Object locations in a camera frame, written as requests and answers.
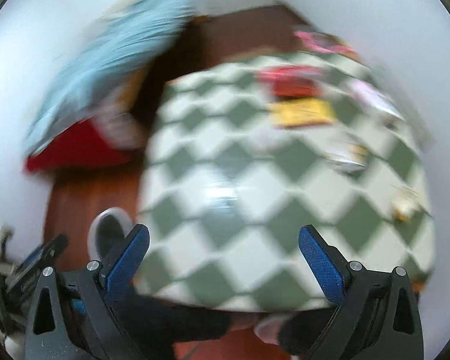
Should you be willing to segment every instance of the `black pants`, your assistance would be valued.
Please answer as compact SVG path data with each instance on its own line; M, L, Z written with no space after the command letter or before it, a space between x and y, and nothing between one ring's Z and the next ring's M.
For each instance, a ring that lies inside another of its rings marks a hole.
M173 360L174 342L218 339L230 327L230 313L202 307L167 306L130 290L114 312L147 360ZM332 316L334 308L303 311L280 330L280 347L305 354Z

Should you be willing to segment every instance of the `white wall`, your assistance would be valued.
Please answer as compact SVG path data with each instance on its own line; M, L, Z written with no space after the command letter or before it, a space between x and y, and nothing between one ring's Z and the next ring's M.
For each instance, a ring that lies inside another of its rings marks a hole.
M450 16L439 0L283 1L385 64L437 140L424 158L437 265L420 301L426 359L433 359L450 338Z

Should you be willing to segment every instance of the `pink item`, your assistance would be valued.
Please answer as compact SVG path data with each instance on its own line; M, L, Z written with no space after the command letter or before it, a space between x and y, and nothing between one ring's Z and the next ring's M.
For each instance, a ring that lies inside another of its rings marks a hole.
M260 71L257 78L269 83L290 79L321 80L323 72L313 66L280 66Z
M332 35L304 31L295 31L294 35L300 38L303 45L310 51L324 54L347 54L355 52L350 47L339 44L337 38Z
M278 345L278 333L280 329L294 315L291 312L272 314L256 325L253 332L265 344Z

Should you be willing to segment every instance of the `checkered rug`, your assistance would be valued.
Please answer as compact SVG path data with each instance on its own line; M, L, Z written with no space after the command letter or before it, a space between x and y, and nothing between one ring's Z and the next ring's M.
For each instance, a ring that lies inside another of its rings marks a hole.
M326 71L332 126L277 130L257 69L307 64ZM324 295L302 257L298 232L312 224L325 240L368 269L403 266L423 281L434 237L424 169L409 128L391 131L340 88L370 70L340 55L302 52L227 63L172 81L147 149L138 221L151 233L139 292L225 310L320 307ZM353 133L371 155L347 175L323 154ZM396 223L391 201L407 186L422 209Z

